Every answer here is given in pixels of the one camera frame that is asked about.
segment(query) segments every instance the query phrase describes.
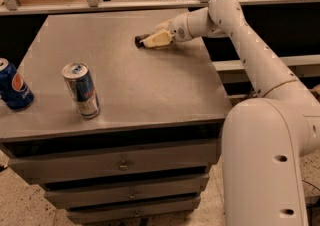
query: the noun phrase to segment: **silver can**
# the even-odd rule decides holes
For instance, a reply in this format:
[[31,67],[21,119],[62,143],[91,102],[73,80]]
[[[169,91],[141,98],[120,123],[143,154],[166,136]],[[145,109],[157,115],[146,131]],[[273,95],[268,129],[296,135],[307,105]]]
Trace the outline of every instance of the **silver can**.
[[97,116],[100,111],[99,100],[88,66],[70,63],[63,68],[62,75],[81,116]]

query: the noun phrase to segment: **wooden table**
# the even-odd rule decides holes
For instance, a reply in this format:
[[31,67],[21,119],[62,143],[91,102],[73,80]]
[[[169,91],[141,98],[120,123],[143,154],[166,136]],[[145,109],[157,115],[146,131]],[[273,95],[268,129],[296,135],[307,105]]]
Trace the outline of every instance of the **wooden table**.
[[[21,112],[0,104],[0,147],[9,166],[72,221],[198,206],[230,101],[202,39],[158,49],[134,44],[183,12],[49,16],[23,59],[19,72],[35,101]],[[77,61],[89,65],[101,104],[90,120],[77,112],[61,74]]]

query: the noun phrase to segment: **white robotic arm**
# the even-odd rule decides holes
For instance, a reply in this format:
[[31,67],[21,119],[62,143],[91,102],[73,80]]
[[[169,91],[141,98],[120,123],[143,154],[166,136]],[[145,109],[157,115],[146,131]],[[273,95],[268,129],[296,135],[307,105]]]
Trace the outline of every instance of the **white robotic arm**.
[[307,226],[299,157],[320,148],[320,105],[246,22],[237,0],[177,16],[146,47],[230,37],[257,99],[228,114],[222,133],[227,226]]

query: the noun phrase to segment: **blue pepsi can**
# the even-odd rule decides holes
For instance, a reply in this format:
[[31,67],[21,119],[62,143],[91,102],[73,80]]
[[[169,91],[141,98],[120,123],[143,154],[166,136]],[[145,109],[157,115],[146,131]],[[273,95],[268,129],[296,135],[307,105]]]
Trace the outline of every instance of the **blue pepsi can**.
[[89,68],[84,63],[70,63],[62,70],[71,97],[84,118],[99,114],[99,101]]
[[0,58],[0,98],[12,110],[22,110],[33,102],[34,95],[14,65]]

